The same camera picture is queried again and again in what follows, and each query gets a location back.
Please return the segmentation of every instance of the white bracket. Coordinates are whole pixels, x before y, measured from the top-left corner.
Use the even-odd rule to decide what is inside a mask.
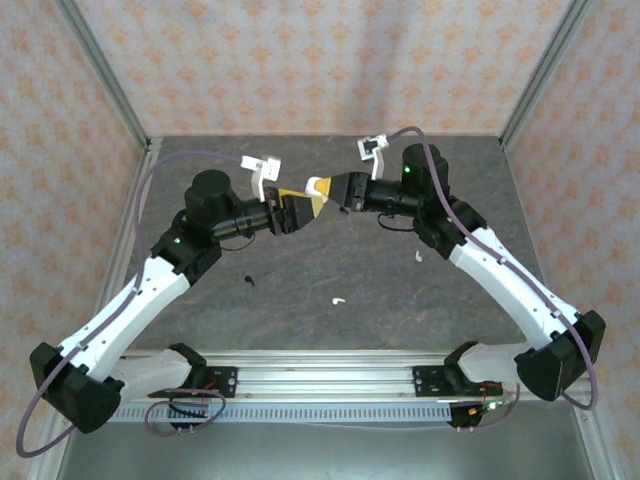
[[[378,135],[377,137],[363,137],[358,140],[358,151],[360,159],[363,162],[373,159],[373,171],[371,172],[371,180],[382,178],[384,173],[384,160],[382,158],[382,150],[389,147],[386,135]]]
[[[277,157],[265,157],[264,160],[259,158],[243,156],[240,166],[247,170],[253,170],[251,175],[251,191],[253,195],[258,197],[261,202],[264,202],[264,186],[262,182],[270,180],[275,182],[278,180],[280,174],[280,159]]]

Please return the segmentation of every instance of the yellow object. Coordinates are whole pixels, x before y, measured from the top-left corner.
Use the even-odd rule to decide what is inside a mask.
[[[316,181],[315,189],[323,194],[325,197],[329,196],[329,189],[331,188],[331,177],[321,178]]]
[[[317,217],[320,213],[320,210],[322,210],[322,207],[324,207],[324,202],[320,197],[309,197],[302,192],[296,192],[295,190],[287,190],[284,188],[278,189],[280,204],[282,204],[282,197],[284,197],[285,195],[295,195],[296,197],[308,198],[311,201],[311,207],[313,208],[313,218]]]

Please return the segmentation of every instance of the orange patterned wall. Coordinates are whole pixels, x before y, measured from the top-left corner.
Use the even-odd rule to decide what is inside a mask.
[[[80,0],[149,135],[497,135],[569,0]]]
[[[0,78],[0,476],[18,479],[29,354],[92,314],[140,152],[54,2],[2,3]]]
[[[640,8],[601,0],[510,153],[547,281],[608,322],[596,371],[640,472]]]

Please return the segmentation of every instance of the metal corner post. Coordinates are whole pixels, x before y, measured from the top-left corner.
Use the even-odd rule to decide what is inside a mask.
[[[593,0],[573,0],[558,25],[549,46],[543,53],[529,83],[525,87],[513,113],[500,135],[502,149],[507,151],[514,144],[525,120],[533,111],[540,94],[549,82],[556,66],[562,60],[571,40],[582,25],[582,20],[593,4]]]
[[[131,135],[141,148],[146,148],[148,138],[142,127],[142,123],[140,123],[140,119],[136,115],[131,103],[129,103],[120,82],[111,69],[95,36],[91,32],[91,28],[84,18],[76,0],[57,0],[56,3],[62,16],[69,24],[69,28],[71,28],[75,34],[78,42],[80,42],[85,55],[102,81],[111,100],[113,100]]]

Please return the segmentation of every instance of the patterned wallpaper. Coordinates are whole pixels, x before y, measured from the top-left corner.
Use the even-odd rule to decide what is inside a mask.
[[[154,135],[497,135],[569,0],[80,0]]]
[[[640,472],[640,8],[600,0],[510,153],[547,281],[608,322],[596,366]]]
[[[2,3],[0,78],[0,476],[19,479],[29,354],[92,314],[140,153],[54,2]]]

